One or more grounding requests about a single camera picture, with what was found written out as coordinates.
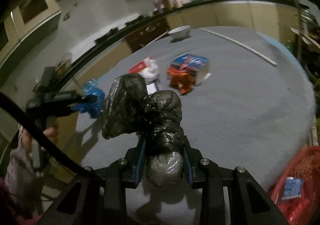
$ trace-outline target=cabinet handle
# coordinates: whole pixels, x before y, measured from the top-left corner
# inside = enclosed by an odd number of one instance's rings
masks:
[[[152,32],[152,31],[155,30],[155,28],[156,28],[156,26],[150,25],[150,26],[148,26],[148,27],[146,28],[146,32]]]

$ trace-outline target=gray tablecloth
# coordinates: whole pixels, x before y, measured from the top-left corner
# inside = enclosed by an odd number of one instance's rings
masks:
[[[256,49],[278,66],[194,29],[186,40],[173,42],[167,37],[123,59],[99,79],[99,87],[108,93],[116,77],[152,56],[161,70],[162,89],[170,89],[166,69],[175,57],[184,53],[207,57],[212,75],[180,97],[181,126],[191,146],[204,157],[226,168],[242,165],[268,189],[306,140],[315,108],[312,86],[292,55],[276,41],[246,28],[207,29]],[[82,165],[94,169],[123,157],[137,143],[135,134],[103,139],[99,121],[87,114],[79,116],[76,131]],[[197,224],[200,202],[201,191],[191,190],[184,180],[175,188],[159,189],[143,178],[139,188],[127,189],[128,214],[145,224]]]

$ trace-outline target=wall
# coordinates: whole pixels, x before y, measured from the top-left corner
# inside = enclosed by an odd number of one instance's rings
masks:
[[[154,10],[153,0],[61,0],[59,5],[62,15],[58,29],[30,51],[0,89],[22,108],[44,67],[55,66],[64,52],[71,52],[75,61],[112,27]],[[70,18],[63,21],[68,12]],[[17,124],[7,120],[3,111],[0,119],[0,129],[12,138]]]

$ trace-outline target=blue snack package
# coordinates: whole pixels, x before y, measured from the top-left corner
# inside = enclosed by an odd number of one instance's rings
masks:
[[[89,113],[90,118],[98,118],[102,113],[102,105],[105,99],[104,92],[97,87],[97,81],[95,79],[87,81],[83,85],[84,95],[95,95],[97,101],[95,103],[83,103],[71,106],[71,110],[79,111],[80,113]]]
[[[284,192],[282,200],[291,200],[301,197],[301,189],[303,180],[300,178],[287,177],[284,184]]]
[[[210,75],[209,60],[206,57],[187,53],[177,57],[172,61],[171,65],[178,69],[183,68],[183,70],[194,73],[196,86]]]

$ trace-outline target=black countertop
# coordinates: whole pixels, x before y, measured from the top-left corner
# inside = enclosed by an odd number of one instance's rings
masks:
[[[214,4],[214,3],[224,3],[224,2],[241,2],[241,1],[258,1],[258,2],[271,2],[276,4],[288,5],[295,7],[295,3],[290,0],[200,0],[195,2],[190,2],[184,4],[182,7],[173,9],[171,11],[167,11],[164,13],[158,13],[151,17],[143,17],[139,16],[136,20],[127,23],[127,26],[121,30],[113,29],[110,32],[106,33],[104,36],[98,38],[96,40],[96,45],[85,52],[81,57],[79,57],[75,62],[72,63],[71,69],[60,79],[55,87],[54,91],[59,91],[62,87],[79,71],[81,70],[89,61],[98,56],[101,52],[103,52],[106,48],[114,44],[115,42],[121,40],[122,38],[129,35],[131,32],[136,31],[137,29],[149,24],[153,21],[156,21],[160,18],[163,18],[169,14],[176,13],[179,11],[183,11],[188,8],[197,7],[201,5]]]

